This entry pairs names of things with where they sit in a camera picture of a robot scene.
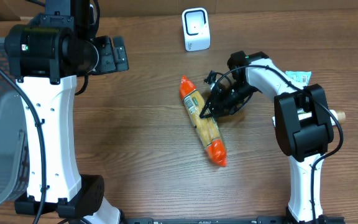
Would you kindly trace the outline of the white shampoo tube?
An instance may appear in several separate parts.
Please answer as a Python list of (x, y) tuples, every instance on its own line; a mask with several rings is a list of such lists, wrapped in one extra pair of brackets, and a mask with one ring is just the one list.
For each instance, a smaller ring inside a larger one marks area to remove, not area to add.
[[(344, 111), (335, 111), (335, 110), (330, 110), (330, 112), (334, 115), (334, 117), (338, 120), (338, 123), (341, 124), (343, 123), (345, 120), (346, 120), (346, 114)], [(306, 119), (306, 118), (310, 118), (312, 116), (311, 112), (302, 112), (302, 113), (299, 113), (298, 114), (298, 118), (299, 120), (303, 120), (303, 119)], [(333, 118), (331, 118), (331, 124), (333, 126), (336, 125), (336, 123), (334, 122)], [(272, 117), (272, 122), (273, 122), (273, 126), (275, 127), (275, 117), (273, 116)]]

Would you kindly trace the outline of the teal snack packet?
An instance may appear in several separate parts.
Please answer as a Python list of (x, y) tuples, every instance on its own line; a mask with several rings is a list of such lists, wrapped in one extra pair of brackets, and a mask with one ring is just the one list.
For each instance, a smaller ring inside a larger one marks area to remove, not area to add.
[(303, 86), (308, 86), (312, 72), (304, 71), (286, 71), (285, 74), (289, 76), (294, 81), (301, 83)]

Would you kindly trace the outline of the white barcode scanner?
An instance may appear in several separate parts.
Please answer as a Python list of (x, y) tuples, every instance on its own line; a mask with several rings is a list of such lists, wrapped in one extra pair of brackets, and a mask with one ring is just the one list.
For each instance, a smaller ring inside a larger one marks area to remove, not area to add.
[(188, 52), (206, 50), (211, 44), (208, 12), (203, 7), (186, 9), (181, 15), (185, 49)]

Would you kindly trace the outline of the orange spaghetti pack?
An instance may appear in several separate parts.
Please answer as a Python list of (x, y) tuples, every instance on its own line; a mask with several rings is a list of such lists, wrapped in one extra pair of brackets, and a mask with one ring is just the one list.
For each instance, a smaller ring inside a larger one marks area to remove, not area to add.
[(185, 75), (181, 78), (180, 96), (210, 161), (217, 166), (226, 167), (227, 153), (218, 124), (212, 117), (200, 118), (205, 100), (196, 85)]

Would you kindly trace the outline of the dark grey plastic basket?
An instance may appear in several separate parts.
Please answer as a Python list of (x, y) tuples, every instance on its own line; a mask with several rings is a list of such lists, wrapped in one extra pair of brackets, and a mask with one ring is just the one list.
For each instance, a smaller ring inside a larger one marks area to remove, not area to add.
[(0, 76), (0, 204), (25, 193), (29, 153), (20, 95)]

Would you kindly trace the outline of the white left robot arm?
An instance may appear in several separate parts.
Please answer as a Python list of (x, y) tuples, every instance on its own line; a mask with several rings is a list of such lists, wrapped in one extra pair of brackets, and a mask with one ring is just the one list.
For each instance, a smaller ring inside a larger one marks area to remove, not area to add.
[(75, 156), (77, 79), (129, 68), (120, 36), (97, 36), (97, 1), (46, 1), (44, 12), (12, 27), (4, 40), (9, 73), (24, 108), (29, 183), (14, 202), (19, 215), (56, 212), (68, 223), (124, 223), (104, 196), (100, 175), (81, 174)]

